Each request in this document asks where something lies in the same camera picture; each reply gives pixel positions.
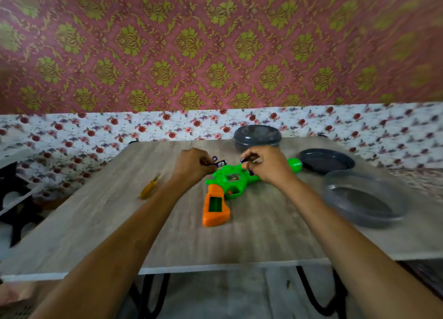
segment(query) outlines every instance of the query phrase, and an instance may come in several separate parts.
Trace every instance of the green toy gun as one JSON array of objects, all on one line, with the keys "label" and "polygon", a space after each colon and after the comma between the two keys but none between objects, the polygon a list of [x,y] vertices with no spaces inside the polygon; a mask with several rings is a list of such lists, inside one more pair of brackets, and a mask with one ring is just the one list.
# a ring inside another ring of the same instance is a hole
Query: green toy gun
[{"label": "green toy gun", "polygon": [[[287,160],[293,172],[302,169],[302,162],[297,158]],[[208,193],[203,209],[203,226],[213,227],[221,225],[230,219],[230,209],[224,199],[233,199],[240,196],[249,184],[260,181],[257,175],[251,175],[241,167],[224,165],[213,173],[213,179],[208,179]]]}]

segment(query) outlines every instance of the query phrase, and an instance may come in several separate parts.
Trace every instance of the orange toy gun handle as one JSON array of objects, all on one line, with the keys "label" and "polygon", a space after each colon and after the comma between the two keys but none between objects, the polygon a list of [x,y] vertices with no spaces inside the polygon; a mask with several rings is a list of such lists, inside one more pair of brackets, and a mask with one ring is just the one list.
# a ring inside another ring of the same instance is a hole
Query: orange toy gun handle
[{"label": "orange toy gun handle", "polygon": [[231,218],[231,210],[224,203],[224,191],[216,185],[211,184],[206,194],[205,206],[203,208],[203,226],[214,227],[225,223]]}]

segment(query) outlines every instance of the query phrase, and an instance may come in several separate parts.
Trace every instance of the person's right hand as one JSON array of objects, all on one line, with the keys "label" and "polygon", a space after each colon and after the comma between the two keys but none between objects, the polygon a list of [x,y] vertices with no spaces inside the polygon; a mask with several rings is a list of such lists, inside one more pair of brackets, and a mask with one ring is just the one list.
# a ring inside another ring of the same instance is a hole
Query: person's right hand
[{"label": "person's right hand", "polygon": [[261,180],[278,186],[280,182],[293,176],[292,169],[279,148],[270,145],[253,146],[241,155],[241,159],[254,155],[260,157],[256,163],[247,161],[241,167],[254,172]]}]

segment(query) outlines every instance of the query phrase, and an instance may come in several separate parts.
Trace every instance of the table leg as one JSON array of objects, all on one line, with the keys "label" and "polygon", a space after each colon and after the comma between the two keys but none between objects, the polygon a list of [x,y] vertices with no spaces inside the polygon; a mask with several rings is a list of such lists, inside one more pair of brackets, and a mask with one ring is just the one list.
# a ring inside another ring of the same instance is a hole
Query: table leg
[{"label": "table leg", "polygon": [[143,279],[143,287],[141,294],[138,292],[138,289],[135,283],[132,283],[129,289],[129,296],[132,298],[134,304],[138,309],[137,319],[155,319],[159,315],[162,310],[163,303],[166,297],[166,291],[168,290],[168,283],[170,273],[165,273],[163,276],[162,286],[160,287],[159,298],[157,300],[157,305],[154,308],[154,311],[151,312],[149,310],[149,296],[151,294],[152,288],[152,280],[154,279],[154,275],[145,275]]},{"label": "table leg", "polygon": [[321,306],[318,303],[317,299],[315,299],[314,293],[312,292],[304,270],[301,266],[297,266],[297,272],[306,291],[307,298],[318,313],[325,317],[329,317],[333,315],[334,312],[337,312],[337,316],[339,319],[346,319],[346,297],[348,295],[348,291],[341,282],[341,279],[335,269],[332,269],[332,273],[334,275],[335,295],[334,297],[332,297],[326,307]]}]

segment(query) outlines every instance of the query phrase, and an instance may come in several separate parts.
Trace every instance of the wooden table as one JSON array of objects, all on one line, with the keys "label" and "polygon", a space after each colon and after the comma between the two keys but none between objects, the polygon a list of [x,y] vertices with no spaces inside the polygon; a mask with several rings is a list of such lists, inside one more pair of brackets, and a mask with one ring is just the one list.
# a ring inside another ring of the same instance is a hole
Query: wooden table
[{"label": "wooden table", "polygon": [[[233,140],[131,143],[12,250],[0,264],[2,279],[63,278],[143,203],[137,196],[147,182],[158,172],[169,178],[180,150],[191,147],[239,163]],[[411,211],[392,228],[360,231],[395,260],[443,257],[443,207],[437,202],[327,138],[284,138],[280,148],[288,158],[307,148],[341,151],[356,161],[355,170],[390,178],[407,195]],[[297,176],[321,192],[322,176],[306,170]],[[229,200],[231,220],[213,228],[202,226],[206,192],[201,181],[180,199],[140,274],[328,262],[297,210],[271,185],[255,183]]]}]

